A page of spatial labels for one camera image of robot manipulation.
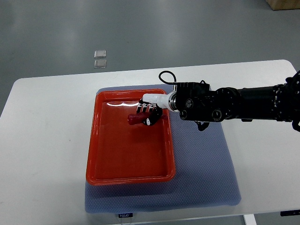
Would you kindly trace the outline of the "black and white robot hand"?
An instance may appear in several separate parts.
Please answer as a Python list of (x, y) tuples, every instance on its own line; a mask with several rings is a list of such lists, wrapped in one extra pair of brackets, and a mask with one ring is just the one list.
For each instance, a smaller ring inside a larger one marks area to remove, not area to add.
[(176, 92), (169, 94), (144, 94), (140, 99), (136, 113), (141, 114), (142, 124), (153, 126), (163, 115), (163, 110), (178, 112), (176, 107)]

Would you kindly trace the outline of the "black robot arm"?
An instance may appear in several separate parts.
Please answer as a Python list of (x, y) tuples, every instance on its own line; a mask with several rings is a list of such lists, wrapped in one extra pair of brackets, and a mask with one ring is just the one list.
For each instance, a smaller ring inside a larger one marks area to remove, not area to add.
[(193, 121), (199, 131), (211, 122), (240, 119), (291, 122), (300, 129), (300, 74), (286, 78), (285, 84), (269, 87), (210, 90), (209, 84), (180, 82), (177, 84), (176, 109), (182, 120)]

